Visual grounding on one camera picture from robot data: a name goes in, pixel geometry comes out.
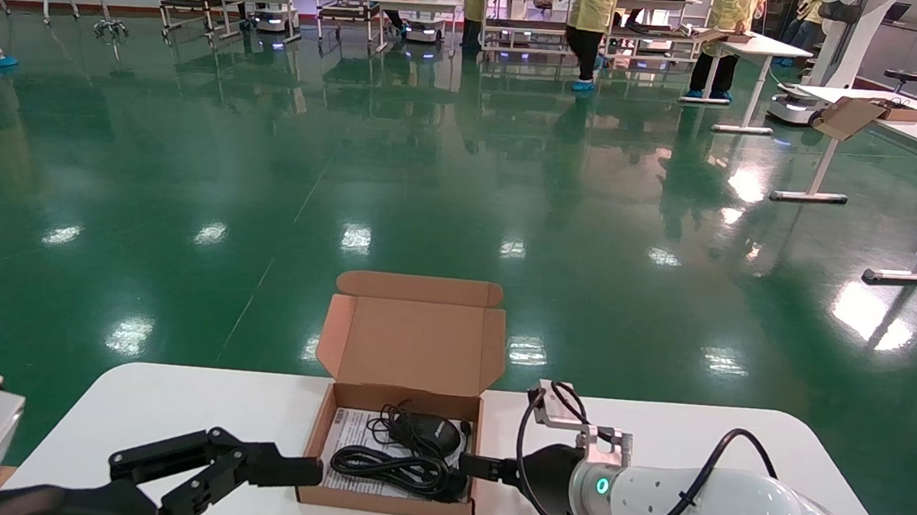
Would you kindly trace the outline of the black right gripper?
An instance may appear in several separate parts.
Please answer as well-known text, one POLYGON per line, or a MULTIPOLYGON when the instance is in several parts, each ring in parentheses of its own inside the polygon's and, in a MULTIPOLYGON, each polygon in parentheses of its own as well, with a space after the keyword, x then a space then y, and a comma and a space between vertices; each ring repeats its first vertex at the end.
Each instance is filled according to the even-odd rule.
POLYGON ((549 515, 573 515, 569 501, 569 483, 576 466, 581 464, 585 450, 575 446, 551 444, 524 456, 523 468, 510 458, 493 458, 472 453, 459 455, 460 473, 470 478, 521 487, 526 497, 524 481, 534 492, 534 498, 549 515))

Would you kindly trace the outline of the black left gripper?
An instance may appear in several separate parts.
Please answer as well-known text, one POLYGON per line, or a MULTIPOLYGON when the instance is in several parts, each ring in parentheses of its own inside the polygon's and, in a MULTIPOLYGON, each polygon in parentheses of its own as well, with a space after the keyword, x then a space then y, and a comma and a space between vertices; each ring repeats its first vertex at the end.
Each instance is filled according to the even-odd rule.
POLYGON ((109 476, 109 484, 87 489, 0 490, 0 515, 202 515, 238 487, 321 485, 323 467, 316 458, 283 456, 275 442, 244 442, 213 428, 115 451, 109 476), (188 471, 195 474, 162 496, 160 511, 135 485, 188 471))

